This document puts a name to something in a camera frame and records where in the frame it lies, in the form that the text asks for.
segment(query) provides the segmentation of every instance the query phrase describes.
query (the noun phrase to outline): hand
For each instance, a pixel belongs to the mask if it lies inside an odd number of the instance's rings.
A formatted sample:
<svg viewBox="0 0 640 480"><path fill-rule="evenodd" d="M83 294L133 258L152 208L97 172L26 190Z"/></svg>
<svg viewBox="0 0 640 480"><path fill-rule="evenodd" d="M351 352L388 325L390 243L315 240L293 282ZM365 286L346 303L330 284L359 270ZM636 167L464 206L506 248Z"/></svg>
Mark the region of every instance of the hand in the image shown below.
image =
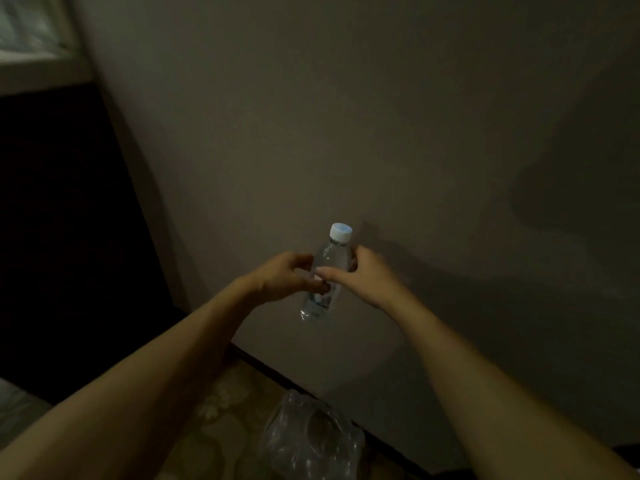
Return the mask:
<svg viewBox="0 0 640 480"><path fill-rule="evenodd" d="M324 294L330 286L320 280L302 277L295 268L311 270L314 257L291 251L278 254L247 275L261 302L277 301L298 291Z"/></svg>
<svg viewBox="0 0 640 480"><path fill-rule="evenodd" d="M368 304L386 312L395 298L411 293L380 254L364 246L358 246L353 252L357 258L356 271L317 267L315 273L323 280L340 283Z"/></svg>

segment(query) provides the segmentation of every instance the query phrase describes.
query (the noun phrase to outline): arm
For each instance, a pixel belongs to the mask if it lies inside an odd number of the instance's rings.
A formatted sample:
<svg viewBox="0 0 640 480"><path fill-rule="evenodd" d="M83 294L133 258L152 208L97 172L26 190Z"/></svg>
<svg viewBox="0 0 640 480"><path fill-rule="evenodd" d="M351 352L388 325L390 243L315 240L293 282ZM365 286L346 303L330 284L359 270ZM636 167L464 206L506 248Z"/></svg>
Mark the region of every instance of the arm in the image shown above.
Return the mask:
<svg viewBox="0 0 640 480"><path fill-rule="evenodd" d="M630 479L637 473L535 398L431 313L384 259L362 246L358 268L317 268L385 311L416 348L479 478Z"/></svg>
<svg viewBox="0 0 640 480"><path fill-rule="evenodd" d="M283 253L236 279L28 428L0 452L0 478L153 478L252 309L326 291L294 272L312 261Z"/></svg>

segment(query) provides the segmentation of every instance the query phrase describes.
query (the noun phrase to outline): bottle neck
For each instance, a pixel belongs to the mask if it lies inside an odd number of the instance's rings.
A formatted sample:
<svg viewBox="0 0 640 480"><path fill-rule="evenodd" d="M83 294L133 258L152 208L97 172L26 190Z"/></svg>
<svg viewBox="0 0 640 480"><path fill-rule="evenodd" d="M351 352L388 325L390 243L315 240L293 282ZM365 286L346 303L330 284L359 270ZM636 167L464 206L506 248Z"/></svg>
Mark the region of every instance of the bottle neck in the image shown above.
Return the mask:
<svg viewBox="0 0 640 480"><path fill-rule="evenodd" d="M336 241L335 239L332 239L331 237L329 237L329 242L331 242L332 244L336 245L336 246L340 246L340 247L345 247L346 244L343 244L341 242Z"/></svg>

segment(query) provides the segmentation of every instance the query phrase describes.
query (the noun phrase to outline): water bottle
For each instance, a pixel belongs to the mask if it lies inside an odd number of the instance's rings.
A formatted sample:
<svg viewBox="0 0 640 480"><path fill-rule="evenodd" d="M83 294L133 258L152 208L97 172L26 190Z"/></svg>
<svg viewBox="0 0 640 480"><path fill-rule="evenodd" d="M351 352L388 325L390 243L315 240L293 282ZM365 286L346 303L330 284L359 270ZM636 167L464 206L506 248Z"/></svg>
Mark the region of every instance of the water bottle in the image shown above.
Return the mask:
<svg viewBox="0 0 640 480"><path fill-rule="evenodd" d="M349 241L351 240L352 229L347 224L336 223L331 226L329 232L329 242L316 253L314 263L311 266L311 276L316 280L320 280L319 276L315 276L314 270L320 266L338 267L348 271L351 266L351 249ZM300 309L302 320L312 320L325 317L335 306L335 300L338 298L342 285L337 283L329 283L331 290L325 294L308 293Z"/></svg>

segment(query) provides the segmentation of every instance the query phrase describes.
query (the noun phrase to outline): white bottle cap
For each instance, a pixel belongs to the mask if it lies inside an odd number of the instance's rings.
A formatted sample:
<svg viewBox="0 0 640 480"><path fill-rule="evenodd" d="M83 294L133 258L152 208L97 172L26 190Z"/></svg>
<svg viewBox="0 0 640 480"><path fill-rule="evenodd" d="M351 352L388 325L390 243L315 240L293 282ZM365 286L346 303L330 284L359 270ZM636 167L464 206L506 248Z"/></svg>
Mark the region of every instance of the white bottle cap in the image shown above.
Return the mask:
<svg viewBox="0 0 640 480"><path fill-rule="evenodd" d="M349 227L347 224L340 224L340 222L336 222L331 226L331 231L329 231L329 237L332 240L338 241L341 244L347 244L351 240L351 234L353 233L353 229Z"/></svg>

